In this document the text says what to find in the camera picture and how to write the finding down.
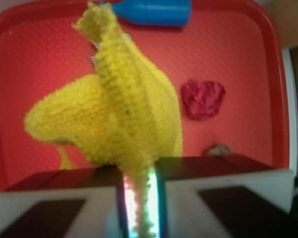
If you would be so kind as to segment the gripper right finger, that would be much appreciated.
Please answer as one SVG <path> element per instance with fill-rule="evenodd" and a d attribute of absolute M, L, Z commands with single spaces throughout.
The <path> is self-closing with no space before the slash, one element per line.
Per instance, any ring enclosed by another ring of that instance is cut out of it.
<path fill-rule="evenodd" d="M 161 158 L 155 169 L 163 238 L 298 238 L 289 169 L 241 155 Z"/>

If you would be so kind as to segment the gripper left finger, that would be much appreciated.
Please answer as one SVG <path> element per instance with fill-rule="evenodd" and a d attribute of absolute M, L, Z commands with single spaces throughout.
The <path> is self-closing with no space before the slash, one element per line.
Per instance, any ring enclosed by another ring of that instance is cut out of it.
<path fill-rule="evenodd" d="M 0 191 L 0 238 L 126 238 L 115 166 L 33 174 Z"/>

